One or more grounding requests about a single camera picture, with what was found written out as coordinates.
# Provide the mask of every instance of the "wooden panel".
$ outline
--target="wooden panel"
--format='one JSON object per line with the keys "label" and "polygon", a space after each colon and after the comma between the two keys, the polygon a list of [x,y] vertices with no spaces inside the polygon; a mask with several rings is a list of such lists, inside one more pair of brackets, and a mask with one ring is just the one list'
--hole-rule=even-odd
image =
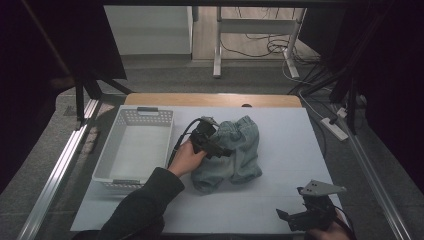
{"label": "wooden panel", "polygon": [[302,107],[298,97],[288,95],[132,93],[125,100],[125,105],[241,107],[243,104],[253,107]]}

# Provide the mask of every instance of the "white plastic basket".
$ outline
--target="white plastic basket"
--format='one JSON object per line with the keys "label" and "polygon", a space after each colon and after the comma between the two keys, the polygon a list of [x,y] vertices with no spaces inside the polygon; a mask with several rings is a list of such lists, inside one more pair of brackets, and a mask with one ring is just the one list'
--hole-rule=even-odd
{"label": "white plastic basket", "polygon": [[173,112],[122,105],[107,137],[93,180],[109,189],[136,189],[156,167],[165,167]]}

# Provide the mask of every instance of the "person's left hand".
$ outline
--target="person's left hand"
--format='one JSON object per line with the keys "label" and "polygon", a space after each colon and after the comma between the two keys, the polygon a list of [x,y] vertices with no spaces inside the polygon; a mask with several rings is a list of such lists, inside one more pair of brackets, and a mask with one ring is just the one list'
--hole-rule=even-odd
{"label": "person's left hand", "polygon": [[193,144],[190,139],[188,139],[179,147],[171,166],[168,167],[168,170],[175,174],[175,176],[181,177],[182,175],[195,170],[205,156],[205,151],[200,151],[197,154],[194,153]]}

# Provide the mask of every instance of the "power strip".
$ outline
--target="power strip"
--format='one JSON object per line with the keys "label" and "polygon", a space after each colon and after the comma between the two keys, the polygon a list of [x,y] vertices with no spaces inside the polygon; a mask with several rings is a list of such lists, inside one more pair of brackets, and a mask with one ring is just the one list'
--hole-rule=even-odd
{"label": "power strip", "polygon": [[340,141],[344,141],[346,140],[349,136],[346,135],[345,132],[343,132],[343,130],[341,130],[339,128],[339,126],[337,126],[335,123],[334,124],[330,124],[330,119],[329,118],[324,118],[321,120],[321,123],[328,129],[330,130],[330,132],[332,132],[334,134],[334,136],[336,136]]}

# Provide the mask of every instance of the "white wall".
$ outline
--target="white wall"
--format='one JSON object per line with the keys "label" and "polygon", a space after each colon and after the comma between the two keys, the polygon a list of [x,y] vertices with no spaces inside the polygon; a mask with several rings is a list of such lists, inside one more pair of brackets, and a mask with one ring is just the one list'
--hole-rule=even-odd
{"label": "white wall", "polygon": [[105,6],[121,55],[190,54],[191,7]]}

